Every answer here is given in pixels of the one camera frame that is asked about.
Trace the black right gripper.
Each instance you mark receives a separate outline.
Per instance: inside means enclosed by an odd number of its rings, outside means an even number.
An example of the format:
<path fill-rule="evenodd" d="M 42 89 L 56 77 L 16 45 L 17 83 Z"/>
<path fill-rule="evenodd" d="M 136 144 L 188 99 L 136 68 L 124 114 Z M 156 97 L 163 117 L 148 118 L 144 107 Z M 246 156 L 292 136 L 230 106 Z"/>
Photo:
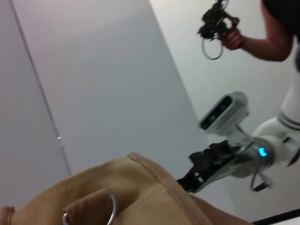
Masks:
<path fill-rule="evenodd" d="M 189 159 L 193 163 L 187 174 L 177 180 L 178 184 L 188 193 L 198 193 L 208 180 L 222 168 L 228 165 L 235 157 L 239 146 L 232 147 L 228 141 L 212 143 L 203 151 L 192 153 Z"/>

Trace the operator bare hand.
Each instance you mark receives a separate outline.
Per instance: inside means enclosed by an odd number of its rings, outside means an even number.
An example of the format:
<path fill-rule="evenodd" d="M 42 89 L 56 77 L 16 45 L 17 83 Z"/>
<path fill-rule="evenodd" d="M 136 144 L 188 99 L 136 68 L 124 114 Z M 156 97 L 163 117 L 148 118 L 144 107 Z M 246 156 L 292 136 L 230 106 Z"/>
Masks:
<path fill-rule="evenodd" d="M 234 51 L 242 47 L 243 37 L 237 28 L 231 27 L 228 32 L 222 34 L 221 42 L 228 50 Z"/>

